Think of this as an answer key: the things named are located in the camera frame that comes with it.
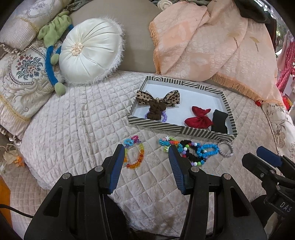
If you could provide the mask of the red satin bow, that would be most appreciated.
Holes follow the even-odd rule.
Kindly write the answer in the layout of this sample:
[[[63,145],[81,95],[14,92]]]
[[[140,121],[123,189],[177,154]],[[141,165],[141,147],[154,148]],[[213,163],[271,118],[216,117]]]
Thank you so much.
[[[189,117],[185,120],[185,125],[190,128],[206,129],[213,125],[212,120],[207,116],[211,109],[202,109],[192,106],[194,117]]]

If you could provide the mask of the black velvet cushion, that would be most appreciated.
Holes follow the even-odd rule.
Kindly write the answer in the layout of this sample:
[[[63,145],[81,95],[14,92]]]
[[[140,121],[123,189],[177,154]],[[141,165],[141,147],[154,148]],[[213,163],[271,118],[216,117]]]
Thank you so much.
[[[213,113],[213,125],[211,126],[211,131],[227,134],[228,128],[225,125],[227,118],[228,114],[226,112],[222,112],[216,109]]]

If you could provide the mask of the brown scrunchie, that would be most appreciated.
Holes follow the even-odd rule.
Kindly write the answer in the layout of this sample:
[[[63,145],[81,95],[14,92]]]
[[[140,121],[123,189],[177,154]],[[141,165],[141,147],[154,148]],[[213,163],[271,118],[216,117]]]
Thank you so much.
[[[147,119],[159,121],[162,118],[162,112],[166,110],[166,104],[158,100],[150,101],[150,108],[147,113]]]

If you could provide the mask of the leopard print bow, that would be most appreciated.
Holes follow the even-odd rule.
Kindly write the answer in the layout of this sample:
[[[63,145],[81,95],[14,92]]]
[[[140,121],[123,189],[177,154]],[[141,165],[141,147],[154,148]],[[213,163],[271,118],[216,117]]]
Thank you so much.
[[[168,92],[163,98],[154,98],[151,94],[138,90],[136,92],[136,99],[139,104],[150,104],[151,102],[163,103],[166,107],[174,107],[181,103],[180,93],[178,90]]]

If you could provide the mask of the floral beige pillow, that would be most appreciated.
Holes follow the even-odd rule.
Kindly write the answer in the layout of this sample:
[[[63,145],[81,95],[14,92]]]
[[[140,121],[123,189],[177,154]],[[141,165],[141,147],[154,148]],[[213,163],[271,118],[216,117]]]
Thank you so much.
[[[275,103],[262,105],[279,155],[285,155],[294,162],[294,122],[285,107]]]

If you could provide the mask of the striped tray box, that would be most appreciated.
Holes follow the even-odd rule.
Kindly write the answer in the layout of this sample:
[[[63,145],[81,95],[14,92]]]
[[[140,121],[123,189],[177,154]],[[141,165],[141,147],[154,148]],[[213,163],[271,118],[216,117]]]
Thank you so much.
[[[128,114],[129,123],[210,140],[233,141],[237,137],[235,120],[230,105],[222,91],[199,83],[160,76],[147,76],[140,87],[140,91],[147,92],[152,97],[160,98],[163,98],[172,90],[179,91],[181,103],[175,107],[166,108],[167,120],[165,122],[147,119],[145,115],[150,107],[148,105],[140,105],[138,100],[134,100]],[[227,113],[228,117],[225,120],[225,126],[228,132],[218,133],[211,131],[211,128],[198,129],[186,126],[185,119],[193,116],[193,106],[211,109],[207,114],[210,119],[213,118],[215,110]]]

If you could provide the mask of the round white satin cushion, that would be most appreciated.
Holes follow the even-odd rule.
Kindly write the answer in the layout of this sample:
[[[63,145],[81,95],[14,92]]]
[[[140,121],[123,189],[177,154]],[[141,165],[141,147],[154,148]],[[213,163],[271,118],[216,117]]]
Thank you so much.
[[[112,74],[124,56],[124,31],[111,18],[90,18],[67,34],[59,67],[69,85],[92,85]]]

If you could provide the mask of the embroidered floral pillow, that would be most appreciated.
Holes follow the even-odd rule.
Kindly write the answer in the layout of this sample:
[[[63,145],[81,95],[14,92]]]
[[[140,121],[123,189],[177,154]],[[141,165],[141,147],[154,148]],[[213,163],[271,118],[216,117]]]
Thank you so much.
[[[46,47],[40,40],[20,55],[1,59],[1,127],[21,140],[31,118],[48,101],[54,87],[46,73]]]

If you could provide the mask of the peach fringed blanket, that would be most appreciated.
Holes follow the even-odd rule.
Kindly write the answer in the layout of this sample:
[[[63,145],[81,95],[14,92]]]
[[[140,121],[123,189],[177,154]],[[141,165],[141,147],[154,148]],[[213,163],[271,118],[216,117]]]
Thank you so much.
[[[149,30],[158,74],[213,80],[255,101],[283,103],[268,30],[242,17],[233,1],[180,1],[158,14]]]

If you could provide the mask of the green plush toy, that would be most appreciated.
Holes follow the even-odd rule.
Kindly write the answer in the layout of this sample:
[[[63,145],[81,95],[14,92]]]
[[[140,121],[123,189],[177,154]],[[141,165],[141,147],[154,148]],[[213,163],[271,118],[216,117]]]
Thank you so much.
[[[49,82],[53,86],[56,95],[65,94],[65,86],[55,77],[53,66],[59,61],[61,45],[54,52],[55,46],[65,32],[72,30],[74,27],[69,17],[69,11],[62,11],[47,25],[43,26],[37,35],[38,40],[43,40],[46,47],[45,68]]]

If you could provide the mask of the dark green cloth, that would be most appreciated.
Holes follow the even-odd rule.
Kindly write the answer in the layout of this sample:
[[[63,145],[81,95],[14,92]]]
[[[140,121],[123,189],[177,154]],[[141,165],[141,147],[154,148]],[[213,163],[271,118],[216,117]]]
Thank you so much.
[[[268,11],[265,11],[263,7],[255,1],[234,0],[234,3],[243,18],[249,18],[254,20],[256,23],[264,24],[269,24],[272,21],[275,21],[275,18],[273,18]]]

